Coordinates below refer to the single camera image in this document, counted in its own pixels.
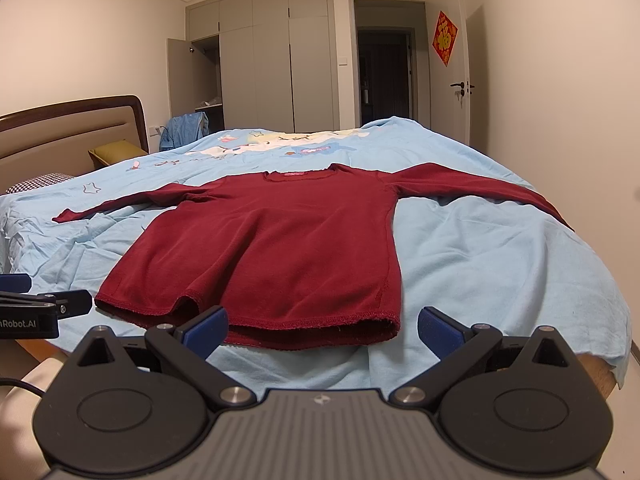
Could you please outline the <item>dark red long-sleeve shirt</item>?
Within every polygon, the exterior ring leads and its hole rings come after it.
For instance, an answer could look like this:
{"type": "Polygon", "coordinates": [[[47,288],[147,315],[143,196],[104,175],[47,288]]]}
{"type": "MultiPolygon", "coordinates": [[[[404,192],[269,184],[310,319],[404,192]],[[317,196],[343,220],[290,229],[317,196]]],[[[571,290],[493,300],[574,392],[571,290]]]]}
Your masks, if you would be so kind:
{"type": "Polygon", "coordinates": [[[100,211],[151,204],[160,214],[107,274],[96,305],[142,327],[221,306],[236,346],[377,344],[400,329],[398,200],[465,196],[554,214],[524,186],[432,162],[395,172],[341,164],[256,172],[108,200],[100,211]]]}

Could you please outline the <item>white bedroom door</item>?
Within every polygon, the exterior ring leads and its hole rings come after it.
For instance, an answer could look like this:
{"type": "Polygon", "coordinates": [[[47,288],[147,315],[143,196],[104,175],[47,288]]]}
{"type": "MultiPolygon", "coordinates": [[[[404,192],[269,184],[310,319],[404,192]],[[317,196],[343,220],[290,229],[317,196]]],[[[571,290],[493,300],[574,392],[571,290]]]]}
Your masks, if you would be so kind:
{"type": "Polygon", "coordinates": [[[425,5],[428,53],[430,54],[431,129],[460,143],[470,140],[470,99],[460,99],[450,84],[469,81],[469,48],[462,0],[427,0],[425,5]],[[458,36],[448,66],[432,47],[439,12],[445,12],[458,26],[458,36]]]}

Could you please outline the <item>checkered pillow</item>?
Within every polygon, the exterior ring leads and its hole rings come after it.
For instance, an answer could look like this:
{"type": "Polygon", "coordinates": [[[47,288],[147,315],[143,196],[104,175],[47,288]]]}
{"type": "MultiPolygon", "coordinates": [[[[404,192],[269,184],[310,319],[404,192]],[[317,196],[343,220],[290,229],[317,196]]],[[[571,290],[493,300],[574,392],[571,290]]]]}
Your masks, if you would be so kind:
{"type": "Polygon", "coordinates": [[[42,176],[17,182],[14,185],[9,186],[4,191],[4,194],[15,194],[35,190],[36,188],[45,188],[46,186],[55,185],[70,179],[73,179],[73,176],[69,176],[68,174],[59,174],[58,172],[51,172],[50,174],[43,174],[42,176]]]}

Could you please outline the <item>brown padded headboard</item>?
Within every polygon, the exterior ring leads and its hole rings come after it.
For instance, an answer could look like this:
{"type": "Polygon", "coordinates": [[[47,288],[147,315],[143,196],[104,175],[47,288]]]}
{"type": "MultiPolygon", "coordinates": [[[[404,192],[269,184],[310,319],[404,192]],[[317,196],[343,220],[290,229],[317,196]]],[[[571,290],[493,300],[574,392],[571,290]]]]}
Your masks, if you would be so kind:
{"type": "Polygon", "coordinates": [[[43,176],[81,176],[99,168],[90,151],[127,141],[149,149],[137,96],[50,104],[1,117],[1,189],[43,176]]]}

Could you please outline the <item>olive yellow pillow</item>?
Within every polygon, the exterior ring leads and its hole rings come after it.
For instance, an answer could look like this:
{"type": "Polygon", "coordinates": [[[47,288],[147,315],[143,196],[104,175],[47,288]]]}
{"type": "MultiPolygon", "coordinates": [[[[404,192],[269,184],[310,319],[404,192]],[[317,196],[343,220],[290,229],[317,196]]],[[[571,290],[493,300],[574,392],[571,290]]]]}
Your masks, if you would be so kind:
{"type": "Polygon", "coordinates": [[[124,160],[135,159],[147,154],[147,151],[126,140],[103,144],[89,151],[89,156],[98,167],[112,166],[124,160]]]}

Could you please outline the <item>blue garment on chair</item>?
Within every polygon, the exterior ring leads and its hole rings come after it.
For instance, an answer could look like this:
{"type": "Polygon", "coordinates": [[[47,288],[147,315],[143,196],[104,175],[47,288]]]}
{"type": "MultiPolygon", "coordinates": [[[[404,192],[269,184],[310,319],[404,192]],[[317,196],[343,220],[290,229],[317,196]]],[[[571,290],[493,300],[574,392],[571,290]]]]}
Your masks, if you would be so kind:
{"type": "Polygon", "coordinates": [[[171,117],[160,128],[161,152],[181,148],[209,135],[208,118],[203,112],[195,112],[171,117]]]}

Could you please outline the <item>open wardrobe door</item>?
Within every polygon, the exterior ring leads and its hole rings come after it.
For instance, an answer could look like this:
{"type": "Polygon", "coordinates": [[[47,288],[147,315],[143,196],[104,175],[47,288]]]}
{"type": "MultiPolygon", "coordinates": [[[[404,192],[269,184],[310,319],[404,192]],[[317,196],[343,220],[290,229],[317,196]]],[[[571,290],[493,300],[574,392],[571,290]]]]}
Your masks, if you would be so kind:
{"type": "Polygon", "coordinates": [[[168,93],[171,116],[192,113],[194,110],[193,82],[194,49],[190,42],[167,40],[168,93]]]}

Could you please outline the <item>grey built-in wardrobe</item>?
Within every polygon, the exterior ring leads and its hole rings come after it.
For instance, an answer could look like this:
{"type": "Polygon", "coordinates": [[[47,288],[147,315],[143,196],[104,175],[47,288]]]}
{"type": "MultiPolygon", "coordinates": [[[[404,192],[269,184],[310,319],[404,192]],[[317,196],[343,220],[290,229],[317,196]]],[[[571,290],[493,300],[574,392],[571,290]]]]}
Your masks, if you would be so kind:
{"type": "Polygon", "coordinates": [[[183,40],[213,130],[340,124],[333,0],[206,0],[186,8],[183,40]]]}

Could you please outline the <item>red fu character decoration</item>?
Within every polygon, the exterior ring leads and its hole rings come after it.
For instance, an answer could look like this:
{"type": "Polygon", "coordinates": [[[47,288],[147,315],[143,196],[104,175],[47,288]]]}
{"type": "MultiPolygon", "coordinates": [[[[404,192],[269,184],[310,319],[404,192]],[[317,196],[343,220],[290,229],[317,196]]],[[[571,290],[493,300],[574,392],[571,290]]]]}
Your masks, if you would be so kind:
{"type": "Polygon", "coordinates": [[[458,26],[445,12],[440,11],[436,20],[432,47],[445,66],[449,65],[457,36],[458,26]]]}

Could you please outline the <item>orange wooden bed frame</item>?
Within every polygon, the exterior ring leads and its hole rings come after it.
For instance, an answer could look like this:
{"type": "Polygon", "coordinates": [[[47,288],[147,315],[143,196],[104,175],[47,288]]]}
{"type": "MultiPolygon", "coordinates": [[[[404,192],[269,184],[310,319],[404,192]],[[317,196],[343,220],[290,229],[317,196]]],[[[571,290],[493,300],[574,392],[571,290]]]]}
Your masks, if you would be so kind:
{"type": "Polygon", "coordinates": [[[578,354],[577,359],[582,363],[602,396],[607,399],[616,387],[612,367],[605,360],[588,353],[578,354]]]}

